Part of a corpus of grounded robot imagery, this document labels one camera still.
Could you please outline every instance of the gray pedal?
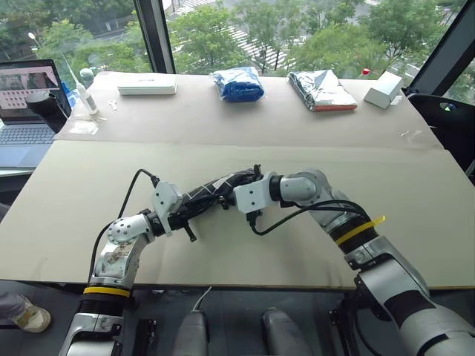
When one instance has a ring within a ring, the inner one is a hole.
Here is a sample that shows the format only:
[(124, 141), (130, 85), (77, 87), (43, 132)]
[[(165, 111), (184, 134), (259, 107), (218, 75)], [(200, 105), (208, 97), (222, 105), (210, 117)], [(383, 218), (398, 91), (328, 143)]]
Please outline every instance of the gray pedal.
[(206, 319), (201, 311), (192, 311), (181, 323), (171, 356), (208, 356)]
[(285, 312), (277, 308), (267, 309), (262, 322), (270, 355), (312, 356), (297, 324)]

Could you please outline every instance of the laptop keyboard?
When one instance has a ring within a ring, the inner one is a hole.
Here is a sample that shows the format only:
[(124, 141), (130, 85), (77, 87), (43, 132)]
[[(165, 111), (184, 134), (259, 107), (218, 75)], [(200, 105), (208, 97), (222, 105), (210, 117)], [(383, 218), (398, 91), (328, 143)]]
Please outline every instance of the laptop keyboard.
[(46, 125), (23, 128), (18, 125), (5, 125), (0, 131), (0, 145), (32, 145), (53, 143), (54, 132)]

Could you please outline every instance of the yellow cable tie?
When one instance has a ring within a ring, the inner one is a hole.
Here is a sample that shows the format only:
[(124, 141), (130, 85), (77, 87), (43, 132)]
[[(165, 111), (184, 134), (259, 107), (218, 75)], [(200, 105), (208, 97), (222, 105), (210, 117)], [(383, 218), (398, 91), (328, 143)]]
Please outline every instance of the yellow cable tie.
[(364, 224), (358, 226), (357, 228), (354, 228), (353, 230), (348, 231), (345, 235), (339, 237), (335, 242), (338, 246), (340, 246), (342, 243), (344, 243), (345, 241), (348, 241), (349, 239), (359, 234), (360, 232), (367, 230), (369, 228), (372, 228), (373, 226), (376, 226), (378, 224), (381, 224), (385, 220), (386, 220), (386, 216), (383, 215), (382, 217), (379, 217), (378, 219), (365, 222)]

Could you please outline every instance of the window frame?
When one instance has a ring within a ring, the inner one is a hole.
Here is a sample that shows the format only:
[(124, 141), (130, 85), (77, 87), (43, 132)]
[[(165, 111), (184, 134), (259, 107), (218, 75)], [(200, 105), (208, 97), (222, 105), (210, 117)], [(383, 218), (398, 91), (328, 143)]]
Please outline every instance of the window frame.
[[(134, 3), (154, 72), (176, 73), (162, 0), (134, 0)], [(467, 0), (407, 92), (445, 94), (474, 59), (473, 19), (475, 0)]]
[(134, 0), (152, 70), (175, 74), (162, 0)]
[(475, 0), (467, 0), (407, 88), (442, 96), (475, 56)]

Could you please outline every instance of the blue plastic bag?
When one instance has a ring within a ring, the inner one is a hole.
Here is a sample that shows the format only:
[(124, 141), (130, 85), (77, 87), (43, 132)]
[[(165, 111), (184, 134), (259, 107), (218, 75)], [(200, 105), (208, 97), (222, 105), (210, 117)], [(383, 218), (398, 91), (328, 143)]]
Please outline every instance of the blue plastic bag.
[(212, 73), (220, 98), (227, 102), (255, 102), (264, 95), (254, 67), (217, 70)]

